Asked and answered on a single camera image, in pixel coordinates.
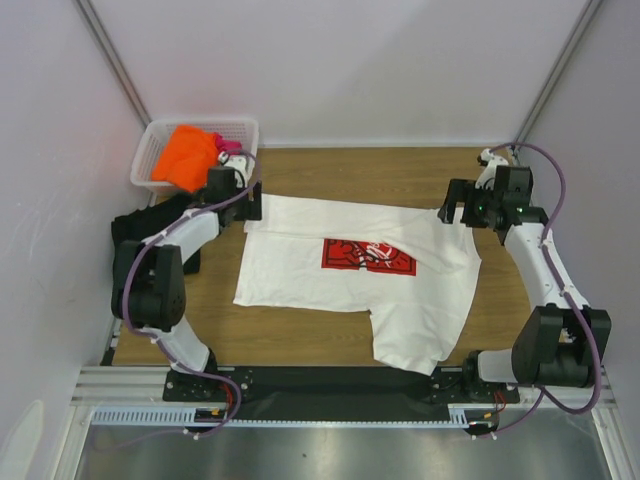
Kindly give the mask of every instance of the white plastic basket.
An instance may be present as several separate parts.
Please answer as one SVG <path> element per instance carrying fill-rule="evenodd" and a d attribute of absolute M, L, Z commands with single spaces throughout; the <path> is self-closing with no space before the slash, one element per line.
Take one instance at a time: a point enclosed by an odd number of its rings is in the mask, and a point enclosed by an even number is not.
<path fill-rule="evenodd" d="M 180 189 L 169 182 L 152 182 L 151 172 L 169 137 L 178 125 L 192 125 L 205 132 L 219 133 L 225 140 L 240 142 L 244 150 L 258 153 L 258 122 L 251 118 L 199 117 L 155 120 L 142 135 L 131 165 L 131 183 L 145 187 L 158 195 L 172 195 Z"/>

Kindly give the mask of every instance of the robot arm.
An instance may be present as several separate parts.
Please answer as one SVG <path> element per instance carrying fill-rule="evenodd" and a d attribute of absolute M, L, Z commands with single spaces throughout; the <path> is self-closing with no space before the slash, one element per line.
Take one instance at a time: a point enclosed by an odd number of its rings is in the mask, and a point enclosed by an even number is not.
<path fill-rule="evenodd" d="M 195 203 L 218 204 L 236 196 L 247 185 L 253 161 L 243 155 L 222 160 L 221 166 L 209 171 L 207 186 L 198 192 Z M 220 235 L 233 220 L 260 220 L 260 183 L 253 187 L 252 194 L 252 198 L 240 198 L 216 212 L 199 208 L 186 210 L 181 220 L 188 218 L 188 221 L 178 220 L 178 227 L 159 232 L 162 240 L 151 247 L 136 270 L 128 302 L 133 327 L 158 344 L 174 362 L 171 368 L 178 373 L 217 373 L 213 351 L 198 339 L 184 314 L 186 291 L 182 264 Z M 123 318 L 124 287 L 133 262 L 156 236 L 142 242 L 123 242 L 116 251 L 111 308 L 118 318 Z"/>
<path fill-rule="evenodd" d="M 455 207 L 462 202 L 462 223 L 493 229 L 518 267 L 532 310 L 512 349 L 478 355 L 478 375 L 488 382 L 593 385 L 599 365 L 593 365 L 586 335 L 564 292 L 571 293 L 587 320 L 600 357 L 611 329 L 609 315 L 591 309 L 578 292 L 555 249 L 553 233 L 545 229 L 544 210 L 530 205 L 531 170 L 509 166 L 489 150 L 478 161 L 485 167 L 480 178 L 451 180 L 438 216 L 452 223 Z"/>

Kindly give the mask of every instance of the metal floor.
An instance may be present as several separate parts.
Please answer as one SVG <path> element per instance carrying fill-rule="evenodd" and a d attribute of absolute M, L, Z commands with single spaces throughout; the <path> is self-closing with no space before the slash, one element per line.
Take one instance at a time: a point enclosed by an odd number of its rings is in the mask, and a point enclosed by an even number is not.
<path fill-rule="evenodd" d="M 521 412 L 505 412 L 506 424 Z M 461 430 L 239 428 L 193 441 L 163 435 L 115 451 L 153 431 L 91 427 L 77 480 L 414 480 L 611 478 L 590 415 L 540 410 L 498 440 Z"/>

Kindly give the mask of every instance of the wooden table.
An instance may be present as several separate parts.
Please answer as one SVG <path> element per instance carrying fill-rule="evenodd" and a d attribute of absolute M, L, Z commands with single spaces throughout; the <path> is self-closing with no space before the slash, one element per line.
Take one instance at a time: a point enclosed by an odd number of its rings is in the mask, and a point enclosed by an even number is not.
<path fill-rule="evenodd" d="M 264 191 L 297 197 L 438 208 L 449 180 L 475 179 L 480 148 L 264 149 Z M 244 247 L 240 223 L 202 249 L 200 273 L 186 277 L 187 318 L 227 365 L 375 365 L 368 312 L 334 313 L 232 304 Z M 458 344 L 445 363 L 471 350 L 510 348 L 529 317 L 520 275 L 492 231 L 474 231 L 483 259 Z M 122 332 L 114 365 L 166 363 L 148 340 Z"/>

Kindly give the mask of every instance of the metal pole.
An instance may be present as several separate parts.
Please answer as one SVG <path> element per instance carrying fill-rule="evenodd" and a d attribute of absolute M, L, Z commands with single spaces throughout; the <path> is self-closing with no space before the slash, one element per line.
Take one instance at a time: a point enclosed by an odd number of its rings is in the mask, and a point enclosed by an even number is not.
<path fill-rule="evenodd" d="M 556 59 L 549 76 L 547 77 L 542 90 L 538 94 L 536 101 L 533 103 L 533 106 L 529 110 L 529 113 L 526 116 L 525 121 L 522 126 L 518 130 L 518 134 L 515 137 L 515 141 L 524 142 L 527 140 L 533 126 L 538 120 L 540 113 L 544 109 L 545 105 L 549 101 L 551 94 L 553 93 L 556 85 L 562 78 L 564 71 L 566 70 L 567 65 L 573 58 L 578 45 L 580 45 L 582 39 L 584 38 L 584 34 L 592 24 L 593 19 L 596 17 L 600 6 L 604 3 L 604 0 L 589 0 L 587 4 L 580 12 L 580 16 L 576 21 L 569 38 L 565 42 L 562 50 L 560 51 L 560 55 Z"/>
<path fill-rule="evenodd" d="M 131 105 L 131 108 L 133 108 L 134 112 L 140 119 L 140 123 L 142 123 L 143 127 L 146 128 L 151 122 L 151 117 L 142 103 L 140 95 L 136 91 L 122 60 L 120 60 L 120 56 L 113 46 L 104 25 L 100 21 L 100 17 L 91 3 L 91 0 L 73 0 L 73 3 L 76 5 L 82 20 L 89 30 L 89 33 L 102 52 L 111 72 L 115 75 L 120 88 L 122 88 L 123 93 Z"/>

